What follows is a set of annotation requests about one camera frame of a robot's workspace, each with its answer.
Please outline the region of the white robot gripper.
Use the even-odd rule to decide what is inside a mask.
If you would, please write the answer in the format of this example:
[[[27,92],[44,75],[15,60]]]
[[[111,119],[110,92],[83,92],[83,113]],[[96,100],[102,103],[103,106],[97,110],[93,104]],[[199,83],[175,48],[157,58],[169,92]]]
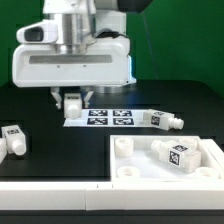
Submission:
[[[12,79],[18,87],[51,87],[58,109],[59,87],[124,85],[130,80],[130,40],[99,38],[85,54],[58,54],[50,44],[21,44],[13,55]],[[94,93],[83,87],[84,107]]]

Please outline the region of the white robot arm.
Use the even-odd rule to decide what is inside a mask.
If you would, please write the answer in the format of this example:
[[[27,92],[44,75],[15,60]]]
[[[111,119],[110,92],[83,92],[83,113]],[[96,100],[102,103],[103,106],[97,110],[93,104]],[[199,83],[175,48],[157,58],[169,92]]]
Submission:
[[[14,84],[49,87],[60,105],[62,87],[115,90],[135,83],[126,15],[152,1],[44,0],[44,19],[16,33]]]

